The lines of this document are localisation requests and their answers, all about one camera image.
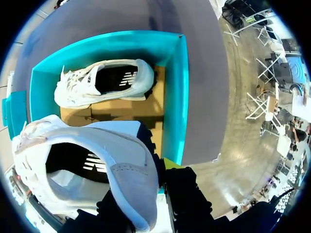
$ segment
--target cardboard box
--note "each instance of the cardboard box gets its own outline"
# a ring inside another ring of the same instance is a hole
[[[61,108],[61,119],[71,126],[84,126],[108,120],[139,120],[151,130],[155,152],[161,156],[164,120],[165,67],[155,67],[156,85],[145,101],[108,100],[88,109]]]

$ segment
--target white sneaker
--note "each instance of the white sneaker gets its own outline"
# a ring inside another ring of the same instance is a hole
[[[146,100],[154,84],[154,72],[143,60],[110,60],[60,75],[54,100],[64,108],[88,108],[112,99]]]
[[[16,172],[53,214],[76,218],[82,209],[96,215],[96,203],[111,189],[134,226],[149,231],[156,223],[158,176],[150,151],[137,138],[140,126],[107,121],[70,127],[47,116],[13,138]],[[83,150],[88,155],[77,152]],[[87,177],[92,171],[106,175],[109,183]]]

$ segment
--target shoe insole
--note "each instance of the shoe insole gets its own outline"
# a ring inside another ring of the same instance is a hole
[[[137,75],[136,66],[104,68],[97,72],[95,87],[103,95],[131,87]]]
[[[52,145],[45,166],[47,173],[66,170],[95,182],[109,183],[104,162],[73,143]]]

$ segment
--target floor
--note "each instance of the floor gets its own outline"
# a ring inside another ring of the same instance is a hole
[[[227,31],[226,20],[219,20],[222,31]],[[212,215],[219,217],[230,211],[255,190],[261,189],[276,168],[279,154],[276,137],[259,136],[263,122],[245,120],[254,105],[246,93],[255,95],[257,74],[261,71],[256,58],[269,57],[270,51],[257,39],[258,32],[248,28],[237,38],[223,34],[229,64],[230,100],[228,123],[221,154],[216,162],[191,166],[197,183],[206,199],[212,202]]]

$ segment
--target turquoise display stand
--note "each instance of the turquoise display stand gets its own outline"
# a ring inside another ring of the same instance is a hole
[[[11,140],[20,134],[24,123],[28,123],[26,109],[26,91],[12,92],[2,100],[2,121],[8,127]]]
[[[50,114],[60,116],[54,91],[65,72],[112,59],[142,59],[166,68],[162,157],[181,164],[186,137],[189,69],[183,35],[156,31],[124,31],[90,37],[53,53],[32,70],[31,121]]]

